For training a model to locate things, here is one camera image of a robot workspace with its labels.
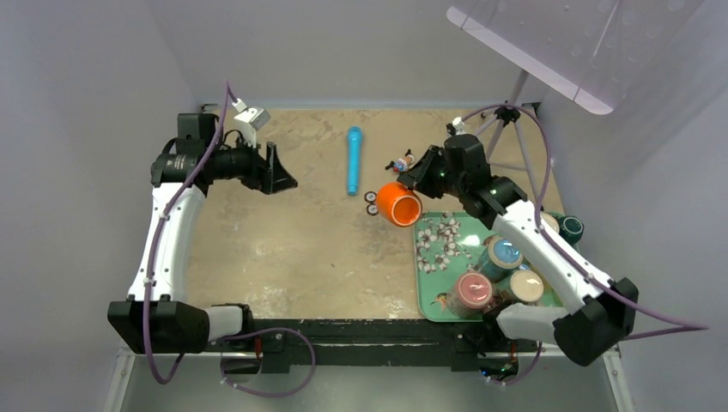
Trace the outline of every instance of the floral tray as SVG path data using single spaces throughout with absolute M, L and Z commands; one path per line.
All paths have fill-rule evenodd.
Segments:
M 433 322 L 479 322 L 458 318 L 446 308 L 447 291 L 460 275 L 472 270 L 485 250 L 484 240 L 495 232 L 465 212 L 427 212 L 414 225 L 417 303 Z M 550 288 L 540 306 L 560 306 Z

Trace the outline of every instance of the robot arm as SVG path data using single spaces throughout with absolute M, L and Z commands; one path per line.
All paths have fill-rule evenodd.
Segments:
M 443 147 L 430 146 L 397 181 L 428 197 L 457 197 L 465 212 L 517 246 L 563 301 L 563 308 L 506 304 L 488 312 L 483 321 L 490 323 L 488 329 L 497 337 L 556 343 L 569 359 L 586 366 L 632 331 L 634 309 L 590 284 L 539 231 L 549 231 L 562 249 L 589 268 L 593 279 L 636 302 L 638 291 L 634 284 L 626 278 L 613 281 L 581 257 L 548 224 L 537 225 L 533 221 L 533 203 L 510 179 L 491 174 L 476 136 L 455 134 Z
M 155 353 L 199 353 L 208 342 L 222 336 L 252 330 L 252 315 L 246 305 L 226 304 L 199 309 L 187 305 L 186 266 L 191 236 L 209 187 L 218 179 L 239 179 L 264 194 L 295 188 L 298 183 L 278 160 L 276 145 L 267 143 L 265 159 L 258 154 L 255 131 L 267 121 L 265 111 L 255 110 L 255 121 L 244 121 L 235 148 L 220 147 L 198 174 L 192 186 L 183 190 L 168 215 L 165 206 L 212 143 L 217 116 L 209 113 L 183 113 L 178 116 L 179 136 L 168 144 L 151 167 L 152 218 L 142 262 L 125 301 L 109 304 L 108 319 L 129 347 L 143 353 L 142 316 L 145 285 L 148 282 L 149 254 L 160 221 L 166 219 L 156 249 L 154 282 L 150 299 L 150 328 Z M 175 153 L 169 153 L 171 147 Z

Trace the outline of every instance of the beige table surface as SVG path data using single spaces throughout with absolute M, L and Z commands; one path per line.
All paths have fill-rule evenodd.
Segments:
M 278 145 L 298 180 L 265 196 L 238 181 L 215 182 L 197 221 L 188 272 L 189 302 L 250 304 L 256 318 L 421 318 L 417 309 L 412 229 L 369 216 L 362 195 L 396 179 L 384 166 L 411 148 L 441 145 L 445 124 L 468 110 L 271 111 L 258 133 Z M 545 153 L 537 127 L 523 116 L 539 176 Z M 482 123 L 474 119 L 471 131 Z M 234 127 L 232 113 L 226 129 Z M 364 132 L 360 193 L 347 196 L 349 127 Z M 485 142 L 492 129 L 483 134 Z M 523 165 L 512 126 L 493 161 Z M 525 172 L 493 168 L 533 199 Z M 423 198 L 425 210 L 462 210 L 457 199 Z M 546 210 L 561 210 L 554 180 Z

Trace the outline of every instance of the gray wall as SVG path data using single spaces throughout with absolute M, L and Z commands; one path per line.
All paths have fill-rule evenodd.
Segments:
M 278 107 L 477 106 L 518 68 L 446 18 L 451 0 L 148 0 L 192 92 L 227 78 Z M 525 101 L 546 87 L 531 79 Z
M 622 345 L 639 410 L 726 410 L 728 3 L 707 0 L 613 113 L 549 93 L 564 207 L 585 220 L 582 250 L 640 288 L 640 303 L 707 332 Z M 636 330 L 665 324 L 645 316 Z
M 106 306 L 192 95 L 142 0 L 2 2 L 0 53 L 0 410 L 100 410 Z

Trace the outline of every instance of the cable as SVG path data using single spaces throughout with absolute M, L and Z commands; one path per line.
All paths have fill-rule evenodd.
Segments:
M 227 96 L 230 98 L 230 101 L 232 101 L 232 102 L 238 101 L 238 98 L 235 97 L 235 93 L 233 93 L 233 90 L 230 88 L 230 86 L 227 86 Z
M 226 359 L 223 358 L 220 360 L 220 375 L 222 375 L 222 381 L 220 382 L 221 384 L 227 384 L 230 387 L 232 387 L 233 389 L 237 389 L 238 391 L 250 393 L 251 395 L 255 395 L 257 397 L 287 397 L 289 395 L 295 394 L 296 392 L 298 392 L 301 389 L 303 389 L 304 387 L 306 387 L 306 385 L 308 385 L 308 382 L 313 377 L 313 373 L 316 372 L 316 354 L 313 353 L 313 345 L 311 344 L 311 342 L 308 339 L 306 339 L 306 337 L 303 336 L 303 334 L 300 333 L 299 331 L 289 329 L 289 328 L 269 328 L 269 329 L 259 330 L 257 332 L 253 332 L 253 333 L 247 333 L 245 335 L 240 335 L 240 336 L 226 336 L 226 337 L 223 337 L 222 340 L 239 341 L 242 339 L 250 339 L 251 337 L 260 336 L 260 335 L 263 335 L 265 333 L 270 333 L 270 332 L 292 333 L 292 334 L 296 335 L 297 337 L 299 337 L 301 339 L 301 341 L 303 341 L 303 343 L 306 344 L 306 346 L 308 347 L 308 351 L 311 353 L 311 368 L 309 369 L 308 374 L 303 379 L 303 381 L 298 386 L 296 386 L 295 388 L 290 389 L 288 391 L 283 391 L 283 392 L 256 391 L 254 389 L 246 388 L 245 386 L 238 385 L 238 384 L 234 383 L 233 381 L 231 381 L 228 378 L 228 376 L 225 375 L 225 360 Z
M 147 278 L 146 282 L 144 283 L 144 303 L 143 303 L 143 309 L 142 309 L 142 336 L 144 340 L 144 354 L 147 357 L 147 362 L 149 363 L 149 369 L 152 371 L 152 376 L 155 377 L 155 380 L 161 384 L 166 385 L 169 383 L 170 380 L 172 380 L 172 377 L 177 372 L 177 367 L 179 366 L 179 363 L 182 361 L 182 357 L 185 354 L 179 354 L 177 359 L 174 361 L 174 364 L 172 365 L 172 368 L 169 371 L 169 374 L 166 377 L 162 377 L 159 371 L 159 368 L 157 367 L 157 364 L 155 362 L 155 356 L 152 353 L 152 336 L 151 332 L 149 330 L 149 311 L 151 307 L 151 300 L 152 300 L 152 288 L 154 287 L 154 274 L 155 274 L 155 259 L 156 254 L 159 250 L 159 244 L 161 240 L 161 232 L 164 228 L 165 223 L 167 222 L 167 216 L 169 216 L 169 212 L 174 207 L 174 204 L 177 203 L 179 200 L 179 197 L 182 196 L 182 192 L 185 191 L 188 187 L 192 186 L 192 183 L 195 181 L 195 178 L 197 175 L 203 170 L 203 167 L 209 157 L 212 155 L 212 152 L 215 151 L 215 148 L 217 147 L 217 142 L 220 139 L 220 135 L 222 134 L 222 124 L 225 119 L 225 114 L 228 110 L 228 97 L 233 94 L 233 92 L 230 90 L 230 85 L 227 81 L 225 81 L 225 88 L 227 90 L 227 93 L 225 94 L 225 102 L 222 105 L 221 110 L 221 116 L 220 121 L 217 122 L 217 127 L 215 128 L 215 134 L 212 136 L 212 142 L 210 142 L 210 145 L 207 147 L 207 150 L 205 150 L 205 153 L 203 154 L 202 159 L 197 163 L 195 168 L 192 170 L 192 172 L 187 176 L 187 179 L 185 179 L 185 182 L 177 189 L 177 191 L 174 193 L 172 198 L 169 200 L 169 203 L 165 205 L 164 210 L 162 211 L 159 221 L 157 222 L 157 226 L 155 228 L 154 234 L 152 236 L 151 245 L 149 246 L 149 260 L 147 262 Z
M 533 196 L 536 195 L 538 187 L 536 186 L 536 175 L 533 172 L 533 163 L 531 162 L 531 154 L 528 153 L 528 145 L 525 143 L 525 137 L 521 123 L 514 122 L 513 128 L 516 130 L 516 137 L 519 139 L 519 146 L 521 147 L 521 154 L 525 164 L 525 172 L 528 175 L 528 183 L 531 186 Z
M 177 203 L 177 201 L 179 200 L 179 197 L 182 196 L 182 193 L 185 191 L 185 189 L 192 186 L 192 184 L 195 181 L 195 178 L 202 171 L 205 163 L 212 155 L 212 152 L 214 152 L 215 149 L 218 148 L 219 146 L 225 145 L 224 138 L 221 140 L 220 136 L 221 136 L 222 130 L 223 130 L 223 122 L 225 119 L 225 115 L 228 111 L 228 103 L 229 103 L 228 98 L 233 99 L 234 101 L 237 101 L 237 98 L 235 98 L 235 95 L 233 94 L 233 91 L 230 89 L 230 85 L 227 81 L 225 81 L 225 87 L 226 87 L 227 93 L 225 95 L 225 101 L 222 105 L 221 116 L 218 118 L 217 127 L 215 128 L 215 134 L 212 136 L 212 141 L 210 142 L 209 146 L 205 150 L 203 157 L 197 163 L 197 165 L 192 170 L 192 172 L 187 176 L 187 179 L 185 179 L 185 182 L 179 187 L 179 189 L 177 189 L 177 191 L 174 193 L 172 198 L 165 205 L 164 210 L 162 211 L 162 213 L 160 215 L 160 219 L 157 222 L 157 226 L 155 228 L 154 235 L 152 236 L 151 245 L 149 246 L 149 260 L 147 262 L 147 275 L 146 275 L 147 281 L 144 284 L 142 330 L 143 330 L 143 340 L 144 340 L 144 353 L 146 355 L 147 362 L 149 363 L 149 369 L 151 370 L 152 375 L 154 376 L 157 383 L 159 383 L 161 385 L 166 385 L 172 380 L 172 377 L 177 372 L 179 363 L 182 361 L 182 358 L 185 356 L 185 354 L 179 354 L 177 359 L 174 360 L 172 368 L 169 370 L 169 374 L 166 377 L 161 376 L 161 374 L 159 372 L 159 368 L 157 367 L 156 362 L 155 362 L 154 354 L 152 352 L 151 333 L 150 333 L 150 327 L 149 327 L 149 312 L 150 312 L 150 307 L 151 307 L 152 287 L 154 286 L 155 258 L 156 258 L 156 254 L 159 250 L 159 243 L 161 240 L 161 231 L 162 231 L 162 228 L 164 228 L 165 223 L 167 222 L 167 216 L 169 215 L 169 212 L 172 210 L 174 205 Z M 231 130 L 231 131 L 225 133 L 224 137 L 227 137 L 231 132 L 235 132 L 235 131 L 237 131 L 238 134 L 240 136 L 242 136 L 242 134 L 238 130 Z M 170 142 L 168 142 L 167 145 L 165 145 L 165 153 L 168 153 L 169 150 L 172 148 Z M 306 378 L 303 380 L 303 382 L 300 385 L 296 386 L 292 390 L 284 391 L 284 392 L 280 392 L 280 393 L 255 391 L 253 389 L 245 388 L 243 386 L 238 386 L 238 384 L 231 382 L 227 378 L 227 376 L 225 376 L 225 369 L 224 369 L 225 360 L 224 359 L 221 360 L 221 362 L 220 362 L 220 370 L 221 370 L 221 374 L 223 377 L 223 382 L 227 383 L 234 389 L 238 389 L 240 391 L 245 391 L 245 392 L 251 393 L 252 395 L 257 395 L 259 397 L 286 397 L 288 395 L 292 395 L 295 392 L 303 389 L 308 384 L 308 382 L 311 380 L 311 378 L 313 377 L 313 373 L 316 370 L 316 355 L 313 352 L 313 345 L 311 344 L 311 342 L 309 342 L 308 339 L 306 339 L 306 337 L 303 336 L 303 334 L 301 334 L 299 331 L 292 330 L 289 328 L 269 328 L 269 329 L 260 330 L 257 332 L 248 333 L 248 334 L 240 335 L 240 336 L 224 337 L 222 339 L 226 340 L 226 341 L 248 339 L 251 337 L 263 335 L 264 333 L 275 332 L 275 331 L 288 332 L 288 333 L 292 333 L 292 334 L 296 335 L 307 345 L 308 350 L 311 352 L 311 371 L 308 373 L 308 375 L 306 376 Z
M 531 373 L 531 371 L 533 371 L 533 368 L 536 367 L 536 363 L 538 362 L 538 360 L 541 358 L 541 347 L 542 346 L 543 346 L 543 343 L 539 342 L 538 346 L 536 347 L 536 355 L 533 356 L 533 360 L 531 361 L 531 364 L 521 374 L 519 374 L 519 376 L 517 376 L 514 379 L 509 380 L 507 382 L 503 381 L 503 380 L 496 380 L 495 381 L 496 384 L 502 385 L 502 386 L 510 386 L 510 385 L 517 384 L 518 382 L 523 380 L 526 376 L 528 376 L 528 374 Z
M 466 114 L 463 117 L 463 121 L 467 120 L 468 118 L 471 118 L 475 115 L 477 115 L 480 112 L 483 112 L 485 110 L 492 109 L 494 107 L 506 107 L 509 109 L 515 109 L 519 110 L 525 115 L 527 115 L 529 118 L 533 120 L 534 123 L 536 123 L 536 126 L 538 127 L 539 131 L 541 131 L 541 137 L 543 138 L 543 145 L 546 148 L 546 173 L 543 176 L 543 185 L 541 186 L 541 190 L 537 195 L 536 198 L 536 207 L 534 208 L 534 219 L 535 221 L 541 221 L 540 219 L 540 211 L 541 206 L 543 205 L 543 198 L 546 196 L 546 188 L 549 184 L 549 175 L 551 174 L 551 145 L 549 142 L 549 139 L 546 136 L 546 131 L 543 129 L 543 125 L 541 122 L 536 118 L 535 115 L 533 115 L 531 112 L 525 110 L 523 107 L 518 107 L 514 105 L 508 105 L 508 104 L 498 104 L 498 105 L 489 105 L 482 107 L 480 109 L 475 110 L 474 112 L 470 112 Z M 545 230 L 539 231 L 543 238 L 551 245 L 551 247 L 554 248 L 555 251 L 557 251 L 562 258 L 566 259 L 569 264 L 571 264 L 587 281 L 593 283 L 597 288 L 604 291 L 606 294 L 608 294 L 610 297 L 619 300 L 622 304 L 625 306 L 629 306 L 632 309 L 635 309 L 637 312 L 642 312 L 645 315 L 649 316 L 650 318 L 655 318 L 657 320 L 661 320 L 663 322 L 666 322 L 668 324 L 674 324 L 679 327 L 677 328 L 669 328 L 669 329 L 663 329 L 663 330 L 654 330 L 651 332 L 644 332 L 639 333 L 636 335 L 628 336 L 624 340 L 635 340 L 635 339 L 641 339 L 645 337 L 651 337 L 651 336 L 662 336 L 662 335 L 669 335 L 672 333 L 679 333 L 679 332 L 689 332 L 689 331 L 695 331 L 695 330 L 707 330 L 708 326 L 680 318 L 673 318 L 671 316 L 667 316 L 664 314 L 661 314 L 659 312 L 655 312 L 647 307 L 644 307 L 636 302 L 633 302 L 624 296 L 618 294 L 617 292 L 611 290 L 611 288 L 607 287 L 606 285 L 603 285 L 601 282 L 594 279 L 589 272 L 584 269 L 578 262 L 576 262 L 566 251 L 561 249 L 561 247 L 549 236 L 548 232 Z
M 165 154 L 169 154 L 169 152 L 172 150 L 172 146 L 174 146 L 174 137 L 167 141 L 167 143 L 164 145 L 164 148 L 162 148 L 161 152 L 165 153 Z
M 222 142 L 226 142 L 228 140 L 228 136 L 232 133 L 238 134 L 238 141 L 243 140 L 243 132 L 240 130 L 237 130 L 237 129 L 233 129 L 233 130 L 228 130 L 225 132 L 225 135 L 222 137 Z

